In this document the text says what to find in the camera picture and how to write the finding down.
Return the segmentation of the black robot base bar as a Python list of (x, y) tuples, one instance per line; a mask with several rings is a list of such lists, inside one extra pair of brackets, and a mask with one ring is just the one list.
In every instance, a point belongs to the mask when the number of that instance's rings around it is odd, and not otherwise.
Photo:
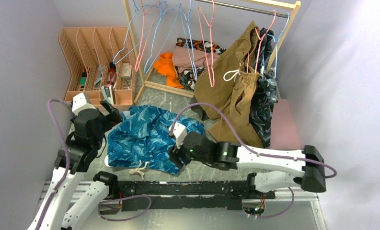
[(118, 181), (111, 198), (127, 198), (122, 211), (182, 208), (242, 210), (244, 201), (274, 199), (274, 191), (262, 193), (245, 181)]

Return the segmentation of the blue leaf-print shorts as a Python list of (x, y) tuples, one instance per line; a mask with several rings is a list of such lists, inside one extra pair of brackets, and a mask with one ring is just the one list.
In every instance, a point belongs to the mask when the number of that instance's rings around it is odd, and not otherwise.
[(175, 140), (168, 133), (176, 114), (152, 105), (132, 106), (122, 111), (123, 121), (107, 136), (107, 155), (114, 167), (150, 169), (178, 175), (168, 149)]

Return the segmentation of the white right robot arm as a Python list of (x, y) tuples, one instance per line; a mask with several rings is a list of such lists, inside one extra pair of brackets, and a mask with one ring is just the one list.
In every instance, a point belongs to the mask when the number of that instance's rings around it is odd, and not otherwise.
[(302, 190), (326, 191), (325, 166), (322, 155), (314, 146), (298, 150), (261, 149), (242, 146), (235, 142), (214, 142), (196, 132), (176, 135), (176, 143), (168, 149), (169, 160), (179, 169), (191, 161), (211, 168), (262, 169), (262, 175), (252, 176), (245, 186), (250, 198), (286, 187), (299, 186)]

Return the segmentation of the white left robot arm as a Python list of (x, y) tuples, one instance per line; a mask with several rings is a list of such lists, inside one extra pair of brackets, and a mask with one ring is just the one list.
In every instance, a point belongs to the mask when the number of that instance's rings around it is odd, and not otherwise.
[(107, 115), (87, 99), (72, 102), (75, 116), (71, 121), (75, 131), (67, 137), (60, 135), (62, 147), (54, 163), (49, 189), (30, 230), (78, 230), (101, 201), (122, 196), (117, 176), (100, 171), (78, 201), (70, 204), (90, 164), (97, 158), (106, 131), (122, 122), (119, 111), (107, 100), (100, 104)]

